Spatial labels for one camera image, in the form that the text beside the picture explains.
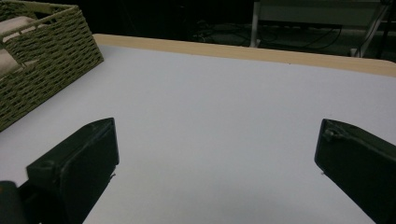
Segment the white metal table frame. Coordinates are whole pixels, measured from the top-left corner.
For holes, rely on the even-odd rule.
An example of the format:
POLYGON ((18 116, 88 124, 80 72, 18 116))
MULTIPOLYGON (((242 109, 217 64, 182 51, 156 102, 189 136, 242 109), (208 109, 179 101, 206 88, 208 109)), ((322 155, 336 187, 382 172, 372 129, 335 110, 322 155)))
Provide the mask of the white metal table frame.
POLYGON ((396 0, 253 0, 250 46, 259 46, 259 21, 342 25, 364 28, 365 37, 350 53, 362 57, 380 22, 396 0))

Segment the beige folded cloth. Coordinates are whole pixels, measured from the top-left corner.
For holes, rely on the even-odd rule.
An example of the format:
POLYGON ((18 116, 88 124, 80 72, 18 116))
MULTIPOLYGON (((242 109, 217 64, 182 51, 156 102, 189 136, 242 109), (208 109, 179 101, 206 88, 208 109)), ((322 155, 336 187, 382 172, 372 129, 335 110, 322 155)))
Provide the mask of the beige folded cloth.
MULTIPOLYGON (((6 43, 9 39, 15 36, 33 31, 35 29, 35 27, 32 26, 34 21, 34 19, 25 16, 19 16, 6 21, 0 21, 0 35, 22 27, 21 31, 17 31, 16 33, 7 35, 5 37, 0 37, 0 40, 6 43)), ((0 77, 3 77, 8 72, 17 69, 18 67, 19 65, 17 61, 11 56, 11 54, 6 49, 0 49, 0 77)))

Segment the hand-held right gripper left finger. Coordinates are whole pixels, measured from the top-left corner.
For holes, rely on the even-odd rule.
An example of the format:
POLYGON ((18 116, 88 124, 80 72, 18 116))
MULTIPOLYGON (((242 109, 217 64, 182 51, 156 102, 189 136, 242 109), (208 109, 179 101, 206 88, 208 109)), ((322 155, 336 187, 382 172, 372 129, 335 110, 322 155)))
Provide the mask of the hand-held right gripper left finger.
POLYGON ((107 118, 81 127, 29 164, 39 223, 82 224, 119 162, 115 120, 107 118))

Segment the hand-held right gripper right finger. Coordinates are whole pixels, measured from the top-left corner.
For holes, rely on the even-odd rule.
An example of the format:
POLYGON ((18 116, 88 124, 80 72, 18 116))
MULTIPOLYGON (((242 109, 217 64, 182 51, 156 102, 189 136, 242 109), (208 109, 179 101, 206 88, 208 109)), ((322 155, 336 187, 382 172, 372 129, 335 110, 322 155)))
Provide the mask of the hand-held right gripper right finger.
POLYGON ((396 146, 357 126, 324 119, 315 163, 375 224, 396 224, 396 146))

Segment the green woven basket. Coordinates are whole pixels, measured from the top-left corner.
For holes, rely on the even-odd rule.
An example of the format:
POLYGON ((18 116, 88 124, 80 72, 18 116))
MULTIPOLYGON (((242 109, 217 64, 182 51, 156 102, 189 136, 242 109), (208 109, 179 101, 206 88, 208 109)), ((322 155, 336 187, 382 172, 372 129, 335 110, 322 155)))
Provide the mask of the green woven basket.
POLYGON ((0 132, 104 60, 77 5, 0 0, 0 21, 19 16, 33 22, 0 34, 17 64, 0 75, 0 132))

